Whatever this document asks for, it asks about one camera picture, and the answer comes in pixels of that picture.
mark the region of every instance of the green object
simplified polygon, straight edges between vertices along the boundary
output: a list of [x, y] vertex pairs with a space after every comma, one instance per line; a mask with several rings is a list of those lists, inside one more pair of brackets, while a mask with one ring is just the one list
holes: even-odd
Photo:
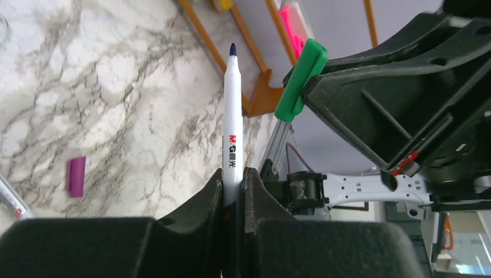
[[321, 74], [328, 59], [326, 48], [313, 39], [307, 40], [280, 102], [274, 110], [274, 115], [278, 119], [291, 123], [295, 116], [302, 112], [305, 102], [300, 97], [300, 91], [312, 76]]

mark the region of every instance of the purple block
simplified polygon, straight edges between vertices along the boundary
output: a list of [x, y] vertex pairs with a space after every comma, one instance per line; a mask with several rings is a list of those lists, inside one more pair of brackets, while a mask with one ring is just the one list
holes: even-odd
[[83, 196], [83, 180], [85, 178], [85, 156], [71, 159], [68, 162], [67, 191], [72, 198]]

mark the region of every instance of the screw hole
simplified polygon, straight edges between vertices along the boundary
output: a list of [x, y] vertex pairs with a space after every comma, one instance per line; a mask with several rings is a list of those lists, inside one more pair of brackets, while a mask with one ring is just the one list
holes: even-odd
[[476, 35], [484, 36], [491, 33], [491, 26], [482, 26], [476, 31]]
[[162, 223], [162, 225], [164, 226], [170, 226], [175, 223], [175, 220], [170, 217], [164, 217], [160, 219], [159, 222]]
[[430, 63], [432, 63], [434, 65], [444, 66], [444, 65], [446, 65], [446, 60], [444, 58], [435, 58], [435, 59], [431, 60]]

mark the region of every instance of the m&g logo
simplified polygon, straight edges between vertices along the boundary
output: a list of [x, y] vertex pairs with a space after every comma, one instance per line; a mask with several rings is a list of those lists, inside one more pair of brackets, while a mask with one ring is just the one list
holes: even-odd
[[235, 168], [235, 135], [230, 135], [230, 147], [229, 147], [229, 168]]

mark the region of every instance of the pink object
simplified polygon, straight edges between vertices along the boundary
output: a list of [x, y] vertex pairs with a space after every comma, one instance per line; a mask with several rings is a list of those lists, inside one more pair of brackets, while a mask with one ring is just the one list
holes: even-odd
[[302, 20], [299, 11], [295, 7], [285, 6], [280, 9], [279, 14], [285, 24], [285, 29], [295, 52], [295, 57], [298, 59], [300, 58], [300, 54], [302, 54], [305, 41], [309, 38], [306, 34], [305, 26], [301, 23]]
[[72, 198], [83, 196], [83, 181], [85, 179], [85, 156], [71, 159], [67, 169], [67, 191]]

